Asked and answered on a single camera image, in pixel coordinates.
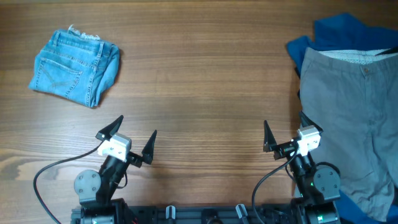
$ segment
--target back pocket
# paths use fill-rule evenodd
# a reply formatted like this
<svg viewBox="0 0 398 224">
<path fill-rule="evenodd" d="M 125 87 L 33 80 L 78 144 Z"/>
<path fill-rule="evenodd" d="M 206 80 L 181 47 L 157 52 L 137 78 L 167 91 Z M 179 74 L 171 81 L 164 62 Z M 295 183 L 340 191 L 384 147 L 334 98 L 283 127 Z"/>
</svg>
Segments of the back pocket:
<svg viewBox="0 0 398 224">
<path fill-rule="evenodd" d="M 36 90 L 68 98 L 82 73 L 53 60 L 41 58 L 37 71 Z"/>
</svg>

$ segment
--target elastic waistband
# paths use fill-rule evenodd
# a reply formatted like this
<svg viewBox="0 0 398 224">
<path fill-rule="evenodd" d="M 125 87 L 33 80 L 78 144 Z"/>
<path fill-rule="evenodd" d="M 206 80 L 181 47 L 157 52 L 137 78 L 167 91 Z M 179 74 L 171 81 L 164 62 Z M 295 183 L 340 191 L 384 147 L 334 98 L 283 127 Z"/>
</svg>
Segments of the elastic waistband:
<svg viewBox="0 0 398 224">
<path fill-rule="evenodd" d="M 83 50 L 98 53 L 102 50 L 102 54 L 110 56 L 112 47 L 114 44 L 105 40 L 87 40 L 82 39 L 79 36 L 67 31 L 67 30 L 56 30 L 51 37 L 51 40 L 55 45 L 63 44 L 72 47 L 78 47 Z"/>
<path fill-rule="evenodd" d="M 307 47 L 305 51 L 304 60 L 311 60 L 318 62 L 331 69 L 341 70 L 344 72 L 358 73 L 362 70 L 366 70 L 369 73 L 376 72 L 379 70 L 393 70 L 398 68 L 398 55 L 379 60 L 367 65 L 361 65 L 357 63 L 346 62 L 343 60 L 327 57 L 310 47 Z"/>
</svg>

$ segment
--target blue cloth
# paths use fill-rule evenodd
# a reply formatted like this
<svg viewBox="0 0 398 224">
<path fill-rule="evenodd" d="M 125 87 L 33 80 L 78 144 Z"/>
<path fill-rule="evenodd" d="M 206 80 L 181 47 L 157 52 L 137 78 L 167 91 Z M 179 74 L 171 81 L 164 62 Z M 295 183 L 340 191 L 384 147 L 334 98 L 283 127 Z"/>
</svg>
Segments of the blue cloth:
<svg viewBox="0 0 398 224">
<path fill-rule="evenodd" d="M 98 36 L 72 28 L 56 30 L 35 58 L 32 90 L 97 106 L 119 68 L 119 49 Z"/>
<path fill-rule="evenodd" d="M 398 207 L 396 205 L 391 205 L 387 216 L 387 222 L 379 222 L 369 218 L 363 213 L 342 191 L 340 191 L 340 195 L 340 199 L 336 201 L 336 206 L 340 217 L 345 220 L 360 224 L 398 223 Z"/>
<path fill-rule="evenodd" d="M 287 51 L 298 71 L 304 60 L 305 49 L 314 50 L 378 50 L 398 46 L 398 30 L 382 27 L 368 27 L 351 14 L 315 21 L 315 41 L 308 36 L 287 44 Z"/>
</svg>

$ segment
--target gray shorts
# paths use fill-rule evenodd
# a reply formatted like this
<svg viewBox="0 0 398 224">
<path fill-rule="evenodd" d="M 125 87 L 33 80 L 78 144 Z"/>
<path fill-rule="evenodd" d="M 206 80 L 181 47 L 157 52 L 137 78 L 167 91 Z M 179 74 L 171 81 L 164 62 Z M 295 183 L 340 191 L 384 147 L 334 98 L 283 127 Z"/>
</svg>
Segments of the gray shorts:
<svg viewBox="0 0 398 224">
<path fill-rule="evenodd" d="M 324 130 L 314 161 L 336 165 L 342 191 L 385 221 L 398 185 L 398 56 L 361 65 L 308 48 L 300 97 Z"/>
</svg>

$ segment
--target wooden surface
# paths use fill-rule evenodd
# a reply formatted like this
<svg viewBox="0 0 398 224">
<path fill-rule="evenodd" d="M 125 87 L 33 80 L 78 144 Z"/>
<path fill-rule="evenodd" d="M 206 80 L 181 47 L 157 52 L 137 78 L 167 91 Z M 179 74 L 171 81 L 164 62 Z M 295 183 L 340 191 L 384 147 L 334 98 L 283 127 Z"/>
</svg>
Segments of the wooden surface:
<svg viewBox="0 0 398 224">
<path fill-rule="evenodd" d="M 250 204 L 257 181 L 283 162 L 262 152 L 263 120 L 280 142 L 299 126 L 299 79 L 285 44 L 312 36 L 315 19 L 346 11 L 398 28 L 393 1 L 24 2 L 0 6 L 0 223 L 51 223 L 34 195 L 35 173 L 94 148 L 97 131 L 121 114 L 119 131 L 133 139 L 134 152 L 153 130 L 158 135 L 153 164 L 130 167 L 129 184 L 114 198 Z M 117 82 L 95 109 L 27 88 L 35 55 L 70 24 L 122 52 Z M 79 205 L 74 178 L 103 160 L 93 154 L 40 176 L 39 191 L 63 223 Z M 257 202 L 286 202 L 291 193 L 280 171 Z"/>
</svg>

